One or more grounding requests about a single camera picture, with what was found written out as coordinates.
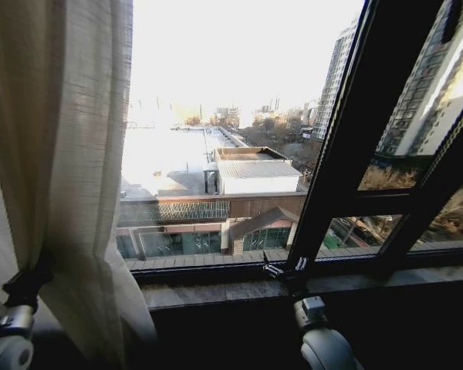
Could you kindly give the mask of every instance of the rooftop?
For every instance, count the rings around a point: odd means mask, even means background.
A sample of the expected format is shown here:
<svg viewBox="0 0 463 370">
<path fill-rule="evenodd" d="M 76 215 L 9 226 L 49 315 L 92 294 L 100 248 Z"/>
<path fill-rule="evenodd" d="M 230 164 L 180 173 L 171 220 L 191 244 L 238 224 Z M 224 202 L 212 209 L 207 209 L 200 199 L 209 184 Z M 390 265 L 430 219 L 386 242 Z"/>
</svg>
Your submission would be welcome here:
<svg viewBox="0 0 463 370">
<path fill-rule="evenodd" d="M 253 177 L 290 177 L 302 174 L 282 161 L 263 160 L 226 160 L 218 162 L 219 173 L 222 177 L 253 178 Z"/>
<path fill-rule="evenodd" d="M 267 146 L 224 147 L 216 149 L 215 159 L 220 160 L 283 160 L 288 158 Z"/>
<path fill-rule="evenodd" d="M 219 127 L 127 129 L 123 148 L 122 184 L 125 198 L 202 195 L 203 169 L 217 148 L 236 148 Z"/>
</svg>

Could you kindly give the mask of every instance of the curtain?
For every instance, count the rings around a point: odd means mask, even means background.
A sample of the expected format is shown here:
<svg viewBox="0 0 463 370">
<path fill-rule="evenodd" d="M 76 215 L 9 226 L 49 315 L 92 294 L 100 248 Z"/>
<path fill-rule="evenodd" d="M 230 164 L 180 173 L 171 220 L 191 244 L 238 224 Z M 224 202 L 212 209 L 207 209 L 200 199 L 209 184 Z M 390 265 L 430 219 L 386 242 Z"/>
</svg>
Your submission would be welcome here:
<svg viewBox="0 0 463 370">
<path fill-rule="evenodd" d="M 0 0 L 0 286 L 41 255 L 42 300 L 114 367 L 156 341 L 114 235 L 131 35 L 129 0 Z"/>
</svg>

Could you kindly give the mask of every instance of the apartment building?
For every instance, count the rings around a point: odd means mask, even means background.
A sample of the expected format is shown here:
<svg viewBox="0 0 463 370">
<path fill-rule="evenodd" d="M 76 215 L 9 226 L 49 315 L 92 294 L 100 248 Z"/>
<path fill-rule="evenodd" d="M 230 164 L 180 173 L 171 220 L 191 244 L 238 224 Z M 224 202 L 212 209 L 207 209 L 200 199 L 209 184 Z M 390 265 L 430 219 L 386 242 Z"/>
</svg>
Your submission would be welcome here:
<svg viewBox="0 0 463 370">
<path fill-rule="evenodd" d="M 350 27 L 343 30 L 340 37 L 336 40 L 323 93 L 320 97 L 319 107 L 317 108 L 313 123 L 313 136 L 317 139 L 322 140 L 326 135 L 331 114 L 333 113 L 336 94 L 341 85 L 343 70 L 348 60 L 348 52 L 350 51 L 353 37 L 357 30 L 357 24 L 358 18 L 355 18 L 351 22 Z"/>
<path fill-rule="evenodd" d="M 463 108 L 463 3 L 451 38 L 442 5 L 377 146 L 383 156 L 431 156 Z"/>
</svg>

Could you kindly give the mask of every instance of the window glass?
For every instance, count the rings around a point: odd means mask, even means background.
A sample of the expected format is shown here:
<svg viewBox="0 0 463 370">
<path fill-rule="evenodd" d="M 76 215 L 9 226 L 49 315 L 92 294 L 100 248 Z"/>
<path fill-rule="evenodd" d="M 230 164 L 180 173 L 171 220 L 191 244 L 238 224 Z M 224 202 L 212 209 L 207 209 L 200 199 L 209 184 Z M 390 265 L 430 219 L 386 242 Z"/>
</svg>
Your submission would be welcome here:
<svg viewBox="0 0 463 370">
<path fill-rule="evenodd" d="M 436 27 L 430 31 L 408 77 L 410 87 L 401 92 L 360 190 L 415 185 L 463 109 L 463 2 L 456 32 L 450 41 L 443 42 L 442 29 L 448 21 L 450 5 L 447 0 L 441 7 Z M 405 127 L 398 125 L 401 117 L 407 119 Z M 431 133 L 438 119 L 438 129 Z"/>
<path fill-rule="evenodd" d="M 376 254 L 401 215 L 333 218 L 317 258 Z"/>
<path fill-rule="evenodd" d="M 362 6 L 134 0 L 117 225 L 131 268 L 286 259 Z"/>
<path fill-rule="evenodd" d="M 463 184 L 434 218 L 411 251 L 463 247 Z"/>
</svg>

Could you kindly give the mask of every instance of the window sill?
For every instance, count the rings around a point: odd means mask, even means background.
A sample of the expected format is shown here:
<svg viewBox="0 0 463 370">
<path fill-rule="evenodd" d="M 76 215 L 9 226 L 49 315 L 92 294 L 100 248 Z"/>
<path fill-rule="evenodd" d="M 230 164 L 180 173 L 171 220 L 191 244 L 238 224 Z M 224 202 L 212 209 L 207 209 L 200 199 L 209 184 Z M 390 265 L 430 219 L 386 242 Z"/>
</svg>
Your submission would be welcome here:
<svg viewBox="0 0 463 370">
<path fill-rule="evenodd" d="M 454 281 L 463 281 L 463 266 L 396 271 L 389 278 L 375 278 L 365 274 L 315 277 L 307 281 L 307 288 L 311 294 L 323 294 Z M 183 284 L 141 284 L 140 289 L 150 310 L 190 304 L 214 304 L 277 298 L 288 295 L 286 288 L 274 280 L 192 286 Z"/>
</svg>

